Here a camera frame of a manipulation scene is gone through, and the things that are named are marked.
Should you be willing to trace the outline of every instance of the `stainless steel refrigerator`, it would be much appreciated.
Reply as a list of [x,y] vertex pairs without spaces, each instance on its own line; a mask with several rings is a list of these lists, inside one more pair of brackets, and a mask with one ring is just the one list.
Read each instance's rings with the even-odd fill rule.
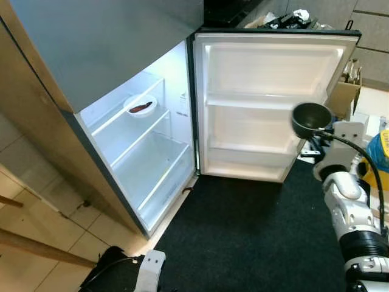
[[181,2],[10,1],[31,46],[4,21],[147,236],[195,173],[282,183],[303,143],[292,107],[326,102],[360,38],[198,30],[202,2]]

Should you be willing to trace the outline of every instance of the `black cable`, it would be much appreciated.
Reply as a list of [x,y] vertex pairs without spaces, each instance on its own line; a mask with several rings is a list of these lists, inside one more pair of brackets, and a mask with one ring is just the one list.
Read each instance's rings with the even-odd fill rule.
[[338,140],[350,147],[352,147],[353,149],[357,150],[364,158],[366,158],[366,160],[369,162],[370,164],[370,167],[374,173],[374,176],[376,178],[376,182],[377,182],[377,188],[378,188],[378,197],[379,197],[379,225],[380,225],[380,230],[381,230],[381,235],[386,239],[388,240],[387,238],[387,230],[385,228],[385,225],[384,225],[384,215],[385,215],[385,212],[384,212],[384,190],[382,188],[382,183],[381,183],[381,178],[379,176],[379,172],[378,172],[378,169],[374,163],[374,161],[372,160],[372,158],[370,157],[370,155],[362,148],[360,148],[358,145],[356,145],[355,143],[352,143],[351,141],[349,140],[346,140],[344,138],[341,138],[341,137],[338,137],[334,134],[331,134],[331,133],[328,133],[328,132],[324,132],[324,131],[316,131],[315,132],[315,135],[318,135],[320,137],[323,137],[323,138],[327,138],[327,139],[335,139],[335,140]]
[[105,272],[108,268],[112,267],[113,265],[116,265],[121,262],[125,262],[127,260],[139,260],[142,256],[139,257],[126,257],[124,259],[116,260],[115,262],[110,263],[109,265],[106,265],[102,270],[100,270],[96,275],[93,276],[89,281],[87,281],[83,286],[82,289],[89,289],[87,286],[93,282],[99,275],[101,275],[103,272]]

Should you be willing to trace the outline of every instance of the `dark rug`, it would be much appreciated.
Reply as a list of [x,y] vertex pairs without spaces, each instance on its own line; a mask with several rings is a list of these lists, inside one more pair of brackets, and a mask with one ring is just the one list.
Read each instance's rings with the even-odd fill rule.
[[164,291],[345,291],[322,185],[301,161],[282,185],[200,176],[156,250]]

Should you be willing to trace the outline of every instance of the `white bowl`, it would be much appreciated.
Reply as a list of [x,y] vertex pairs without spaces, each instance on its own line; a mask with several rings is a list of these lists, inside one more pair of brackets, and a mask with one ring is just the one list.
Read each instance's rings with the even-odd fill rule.
[[[133,100],[138,98],[139,95],[140,94],[136,94],[136,95],[131,96],[130,98],[128,98],[124,102],[123,107],[125,107],[125,106],[129,105],[130,103],[132,103]],[[150,106],[148,106],[147,108],[142,109],[141,111],[138,111],[137,113],[130,113],[129,112],[131,108],[135,108],[136,106],[139,106],[139,105],[144,105],[145,103],[148,103],[148,102],[152,102],[152,104]],[[127,113],[130,116],[133,116],[133,117],[136,117],[136,118],[148,117],[148,116],[153,114],[153,112],[156,110],[156,107],[157,107],[157,99],[154,96],[151,96],[151,95],[147,94],[147,95],[141,97],[140,100],[138,100],[135,104],[133,104],[131,106],[131,108],[129,108],[127,110]]]

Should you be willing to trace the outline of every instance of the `floor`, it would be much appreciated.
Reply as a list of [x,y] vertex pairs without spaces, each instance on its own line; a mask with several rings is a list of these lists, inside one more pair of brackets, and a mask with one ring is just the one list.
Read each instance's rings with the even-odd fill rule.
[[[389,92],[362,88],[357,111],[389,117]],[[93,207],[81,206],[77,191],[2,115],[0,132],[1,194],[24,203],[22,209],[0,204],[0,228],[78,256],[96,261],[111,245],[129,255],[144,254],[154,248],[187,195],[176,202],[153,238],[146,241]],[[58,202],[67,218],[54,207]],[[77,291],[88,273],[89,269],[81,266],[0,245],[0,291]]]

